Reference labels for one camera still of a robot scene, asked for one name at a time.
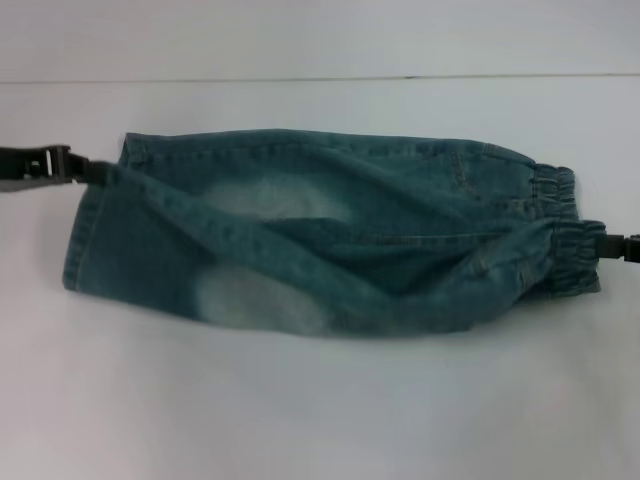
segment white surface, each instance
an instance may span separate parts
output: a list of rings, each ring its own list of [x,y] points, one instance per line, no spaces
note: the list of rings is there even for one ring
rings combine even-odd
[[[0,81],[640,72],[637,0],[3,0]]]
[[[125,131],[465,137],[576,169],[586,217],[640,230],[639,79],[0,87],[0,144],[116,159]],[[65,292],[82,187],[0,198],[0,478],[630,480],[640,268],[469,334],[231,332]]]

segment denim pants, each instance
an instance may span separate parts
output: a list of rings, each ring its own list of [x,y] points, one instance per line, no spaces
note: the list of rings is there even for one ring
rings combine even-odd
[[[70,290],[311,336],[467,330],[599,289],[574,176],[465,140],[128,134],[78,209]]]

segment faded patch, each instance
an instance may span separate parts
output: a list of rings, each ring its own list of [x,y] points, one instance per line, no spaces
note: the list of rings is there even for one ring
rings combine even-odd
[[[221,181],[202,200],[236,215],[262,220],[333,218],[348,221],[351,209],[308,178],[282,173],[249,181]]]
[[[200,275],[195,296],[200,318],[229,328],[319,335],[330,319],[309,295],[228,262]]]

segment stitching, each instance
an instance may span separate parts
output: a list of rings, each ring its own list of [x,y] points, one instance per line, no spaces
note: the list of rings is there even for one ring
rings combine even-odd
[[[91,241],[93,240],[93,237],[95,235],[96,232],[96,228],[98,225],[98,220],[100,219],[100,217],[102,216],[102,211],[104,209],[104,204],[105,204],[105,198],[107,197],[107,193],[108,193],[108,189],[105,188],[105,191],[102,194],[102,197],[100,198],[100,205],[98,206],[98,210],[93,218],[93,224],[91,225],[91,231],[89,232],[89,235],[87,236],[86,241],[84,242],[84,247],[82,249],[82,253],[80,254],[80,261],[78,262],[78,266],[76,267],[76,276],[75,276],[75,289],[76,291],[80,291],[78,289],[78,284],[80,282],[80,273],[82,271],[82,267],[84,265],[84,260],[87,256],[87,252],[89,250],[89,245],[91,244]]]

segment elastic waistband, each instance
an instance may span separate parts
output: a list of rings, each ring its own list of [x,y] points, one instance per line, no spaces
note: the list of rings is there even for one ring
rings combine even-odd
[[[550,252],[553,267],[534,288],[535,294],[568,297],[600,291],[596,239],[606,229],[602,222],[580,220],[573,171],[537,165],[533,183],[539,218],[555,220]]]

